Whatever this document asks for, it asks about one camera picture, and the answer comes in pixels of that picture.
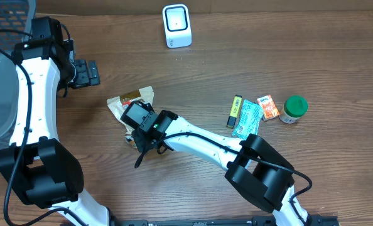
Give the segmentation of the beige brown snack bag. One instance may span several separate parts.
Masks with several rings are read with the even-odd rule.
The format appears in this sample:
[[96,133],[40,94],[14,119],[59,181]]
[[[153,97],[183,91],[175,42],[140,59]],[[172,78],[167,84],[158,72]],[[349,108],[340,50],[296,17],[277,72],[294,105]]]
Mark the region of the beige brown snack bag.
[[107,106],[115,116],[115,118],[125,126],[127,132],[124,135],[124,138],[128,144],[130,144],[133,148],[136,147],[136,143],[132,136],[133,128],[126,125],[122,120],[121,116],[130,105],[130,103],[134,100],[140,100],[143,103],[152,104],[154,99],[154,91],[152,86],[144,87],[141,89],[133,90],[126,94],[122,94],[120,96],[111,98],[107,100]]

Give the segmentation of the yellow black battery tube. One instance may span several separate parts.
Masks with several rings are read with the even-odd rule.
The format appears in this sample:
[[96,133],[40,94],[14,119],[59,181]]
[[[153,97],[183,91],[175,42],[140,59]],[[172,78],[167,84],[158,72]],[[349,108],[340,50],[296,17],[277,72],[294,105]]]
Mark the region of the yellow black battery tube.
[[227,120],[227,124],[226,124],[227,127],[234,128],[235,122],[237,120],[237,116],[241,108],[241,102],[242,102],[242,96],[235,95],[233,102],[232,102],[231,109],[230,109],[230,114]]

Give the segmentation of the teal tissue packet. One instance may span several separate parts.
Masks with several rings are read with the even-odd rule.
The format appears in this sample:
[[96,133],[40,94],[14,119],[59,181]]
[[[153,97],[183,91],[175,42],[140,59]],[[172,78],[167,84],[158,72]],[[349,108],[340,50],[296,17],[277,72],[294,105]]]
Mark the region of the teal tissue packet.
[[244,100],[239,123],[232,132],[232,136],[246,140],[250,134],[257,135],[263,115],[264,111],[261,106],[247,99]]

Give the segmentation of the orange Kleenex tissue pack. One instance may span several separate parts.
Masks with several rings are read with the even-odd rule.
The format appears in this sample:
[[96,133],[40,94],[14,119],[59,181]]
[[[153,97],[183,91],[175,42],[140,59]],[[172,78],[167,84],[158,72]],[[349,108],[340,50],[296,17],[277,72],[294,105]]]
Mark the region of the orange Kleenex tissue pack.
[[263,110],[263,121],[274,119],[275,117],[279,116],[279,110],[270,95],[257,98],[256,103]]

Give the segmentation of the green lid jar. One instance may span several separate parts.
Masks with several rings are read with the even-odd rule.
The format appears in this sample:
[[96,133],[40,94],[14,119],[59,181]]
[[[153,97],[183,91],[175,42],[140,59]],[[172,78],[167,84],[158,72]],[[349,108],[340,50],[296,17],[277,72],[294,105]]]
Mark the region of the green lid jar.
[[300,95],[289,97],[283,105],[279,119],[287,124],[295,123],[303,117],[308,110],[308,102]]

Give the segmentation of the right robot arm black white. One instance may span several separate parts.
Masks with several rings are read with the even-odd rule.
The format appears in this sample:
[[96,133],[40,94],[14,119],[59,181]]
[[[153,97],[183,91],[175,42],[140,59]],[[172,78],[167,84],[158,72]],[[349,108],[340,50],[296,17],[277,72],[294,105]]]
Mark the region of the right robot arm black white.
[[166,150],[193,154],[225,171],[226,180],[249,203],[272,214],[276,225],[310,225],[311,217],[301,207],[295,191],[294,175],[305,180],[262,137],[250,134],[246,139],[221,136],[194,126],[177,114],[162,110],[155,113],[150,104],[134,100],[121,116],[130,126],[141,153],[138,168],[148,151]]

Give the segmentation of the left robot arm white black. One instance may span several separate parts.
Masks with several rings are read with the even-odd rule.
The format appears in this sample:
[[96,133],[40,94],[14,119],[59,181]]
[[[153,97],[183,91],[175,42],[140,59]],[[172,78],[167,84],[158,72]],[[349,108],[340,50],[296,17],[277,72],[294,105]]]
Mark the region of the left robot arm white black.
[[84,187],[78,160],[60,143],[59,90],[100,84],[95,62],[75,59],[67,28],[50,17],[31,22],[28,39],[8,58],[18,76],[18,106],[9,146],[0,149],[0,173],[25,205],[58,212],[74,225],[114,225],[110,210]]

